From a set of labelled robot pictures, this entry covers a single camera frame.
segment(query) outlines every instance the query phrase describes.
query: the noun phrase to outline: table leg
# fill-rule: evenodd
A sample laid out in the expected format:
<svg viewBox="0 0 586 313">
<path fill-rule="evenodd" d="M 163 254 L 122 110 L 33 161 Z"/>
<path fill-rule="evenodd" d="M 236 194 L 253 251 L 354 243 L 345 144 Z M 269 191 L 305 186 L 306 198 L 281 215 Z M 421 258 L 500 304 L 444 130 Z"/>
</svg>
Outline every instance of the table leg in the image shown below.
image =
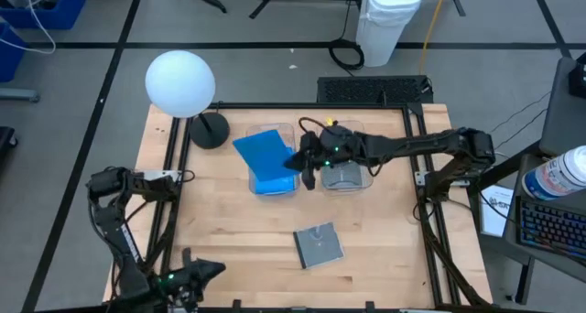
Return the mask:
<svg viewBox="0 0 586 313">
<path fill-rule="evenodd" d="M 516 289 L 515 296 L 507 296 L 506 299 L 516 302 L 520 305 L 526 305 L 529 298 L 529 286 L 531 286 L 531 277 L 533 276 L 533 267 L 535 266 L 535 258 L 529 258 L 529 262 L 523 265 L 521 270 L 521 278 L 519 279 L 519 286 Z"/>
<path fill-rule="evenodd" d="M 505 162 L 484 172 L 480 177 L 478 187 L 480 188 L 480 190 L 482 190 L 496 184 L 502 178 L 505 178 L 506 176 L 516 172 L 519 169 L 519 167 L 521 166 L 521 157 L 523 157 L 523 155 L 540 155 L 540 152 L 541 151 L 539 150 L 539 140 L 537 140 L 532 145 L 528 146 L 524 150 L 507 159 Z"/>
</svg>

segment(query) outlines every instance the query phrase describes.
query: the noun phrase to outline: clear plastic container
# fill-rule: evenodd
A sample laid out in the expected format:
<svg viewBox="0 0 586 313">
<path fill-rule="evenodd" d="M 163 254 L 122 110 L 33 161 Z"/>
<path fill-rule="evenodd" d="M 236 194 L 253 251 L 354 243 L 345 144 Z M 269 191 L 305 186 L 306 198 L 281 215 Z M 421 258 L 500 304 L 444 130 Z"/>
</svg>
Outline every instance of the clear plastic container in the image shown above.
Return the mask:
<svg viewBox="0 0 586 313">
<path fill-rule="evenodd" d="M 351 131 L 364 132 L 364 125 L 359 121 L 339 121 L 338 125 Z M 373 185 L 373 177 L 368 173 L 368 168 L 351 161 L 322 167 L 321 185 L 325 189 L 338 191 L 368 189 Z"/>
<path fill-rule="evenodd" d="M 253 125 L 246 130 L 246 136 L 260 134 L 269 130 L 277 130 L 285 146 L 291 150 L 291 154 L 296 152 L 295 130 L 291 124 Z M 252 169 L 248 168 L 248 188 L 255 195 L 290 195 L 294 194 L 299 188 L 299 176 L 259 181 L 256 179 Z"/>
</svg>

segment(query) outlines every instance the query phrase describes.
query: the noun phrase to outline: wooden tabletop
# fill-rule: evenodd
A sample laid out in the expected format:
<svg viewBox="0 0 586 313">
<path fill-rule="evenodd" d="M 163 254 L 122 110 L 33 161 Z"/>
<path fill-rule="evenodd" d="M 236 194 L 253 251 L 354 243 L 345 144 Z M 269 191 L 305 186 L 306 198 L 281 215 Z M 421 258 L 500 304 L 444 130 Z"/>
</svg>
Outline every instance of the wooden tabletop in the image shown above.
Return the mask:
<svg viewBox="0 0 586 313">
<path fill-rule="evenodd" d="M 412 217 L 416 196 L 408 158 L 386 164 L 368 189 L 329 191 L 320 187 L 316 172 L 315 190 L 301 187 L 292 197 L 267 198 L 250 192 L 248 168 L 232 145 L 259 124 L 293 124 L 299 139 L 301 116 L 359 121 L 369 134 L 401 137 L 405 129 L 400 111 L 232 109 L 221 113 L 230 123 L 228 141 L 213 150 L 190 145 L 187 169 L 196 178 L 183 186 L 171 258 L 171 268 L 180 268 L 180 252 L 190 247 L 198 257 L 226 264 L 226 271 L 208 285 L 203 307 L 230 307 L 234 299 L 242 299 L 243 307 L 250 308 L 363 308 L 365 301 L 374 301 L 377 308 L 433 308 L 421 228 Z M 424 113 L 429 133 L 450 128 L 445 105 L 424 105 Z M 171 117 L 151 106 L 136 169 L 161 169 L 170 124 Z M 412 124 L 417 127 L 415 118 Z M 175 163 L 182 134 L 179 129 Z M 445 155 L 433 158 L 436 168 L 450 160 Z M 464 189 L 452 189 L 450 196 L 468 204 Z M 127 213 L 140 202 L 132 200 Z M 455 264 L 492 302 L 472 214 L 450 203 L 444 203 L 443 210 Z M 147 250 L 153 211 L 154 205 L 145 208 L 130 223 L 141 253 Z M 345 257 L 301 269 L 292 233 L 327 221 L 334 222 Z M 438 260 L 443 300 L 449 302 L 440 266 Z M 104 299 L 109 296 L 107 286 Z"/>
</svg>

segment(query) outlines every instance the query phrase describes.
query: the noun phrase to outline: black metal frame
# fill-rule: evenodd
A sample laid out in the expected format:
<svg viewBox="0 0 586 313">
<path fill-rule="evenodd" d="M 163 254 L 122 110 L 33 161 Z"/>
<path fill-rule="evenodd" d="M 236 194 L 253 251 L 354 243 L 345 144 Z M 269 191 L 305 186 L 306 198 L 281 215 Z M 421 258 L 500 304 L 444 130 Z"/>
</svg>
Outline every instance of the black metal frame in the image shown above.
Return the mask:
<svg viewBox="0 0 586 313">
<path fill-rule="evenodd" d="M 418 131 L 420 135 L 425 135 L 427 133 L 427 129 L 425 126 L 425 120 L 423 117 L 423 113 L 421 112 L 422 109 L 420 104 L 417 106 L 411 106 L 411 104 L 407 106 L 406 104 L 390 104 L 390 105 L 383 105 L 377 103 L 212 103 L 210 109 L 384 109 L 384 110 L 400 110 L 403 114 L 403 121 L 405 126 L 405 134 L 406 136 L 413 136 L 413 128 L 411 123 L 410 114 L 413 113 L 418 122 Z M 181 147 L 181 152 L 179 155 L 179 170 L 184 170 L 187 164 L 188 153 L 189 153 L 189 145 L 190 145 L 190 135 L 189 135 L 189 127 L 190 127 L 190 120 L 186 123 L 186 129 L 184 131 L 183 143 Z M 174 119 L 171 125 L 171 133 L 169 136 L 168 148 L 167 153 L 165 156 L 165 166 L 170 166 L 172 160 L 172 153 L 174 152 L 175 143 L 177 141 L 177 131 L 179 130 L 179 120 Z M 433 170 L 433 161 L 431 160 L 431 156 L 425 155 L 425 166 L 426 170 Z M 411 168 L 413 172 L 419 171 L 419 164 L 418 160 L 415 156 L 410 158 Z M 424 218 L 427 216 L 428 212 L 426 210 L 426 198 L 420 197 L 418 195 L 418 203 L 419 204 L 419 216 Z M 172 229 L 175 230 L 176 223 L 177 223 L 177 213 L 179 211 L 180 205 L 180 197 L 179 200 L 176 200 L 171 203 L 171 213 L 169 214 L 168 223 L 171 223 Z M 157 241 L 157 238 L 153 238 L 156 234 L 159 234 L 161 222 L 162 222 L 162 210 L 164 208 L 159 208 L 157 205 L 157 210 L 155 216 L 153 218 L 153 225 L 151 229 L 151 237 L 149 238 L 149 243 L 153 243 Z M 436 210 L 436 224 L 438 230 L 438 237 L 439 241 L 443 249 L 446 251 L 448 256 L 450 257 L 450 244 L 448 240 L 448 234 L 446 231 L 445 221 L 443 218 L 443 211 L 440 205 L 435 207 Z M 424 242 L 425 244 L 425 252 L 426 258 L 428 263 L 428 270 L 429 270 L 429 286 L 431 288 L 431 292 L 433 295 L 433 301 L 435 307 L 439 307 L 441 305 L 446 305 L 442 300 L 441 294 L 441 287 L 440 287 L 440 278 L 439 278 L 439 271 L 436 263 L 436 256 L 434 251 L 432 250 L 431 246 Z M 166 273 L 169 270 L 169 261 L 171 256 L 171 250 L 173 246 L 173 239 L 170 238 L 163 253 L 163 260 L 161 264 L 161 273 Z M 446 277 L 448 280 L 449 290 L 450 290 L 450 305 L 459 306 L 461 304 L 460 301 L 460 293 L 459 289 L 452 279 L 451 275 L 446 272 Z M 234 299 L 234 303 L 239 302 L 237 298 Z M 201 310 L 208 311 L 216 311 L 221 310 L 224 311 L 226 309 L 233 310 L 233 308 L 201 308 Z M 273 310 L 281 310 L 285 309 L 287 312 L 290 312 L 290 308 L 270 308 L 271 311 Z M 347 308 L 335 308 L 336 311 L 345 311 L 345 312 L 364 312 L 364 309 L 347 309 Z"/>
</svg>

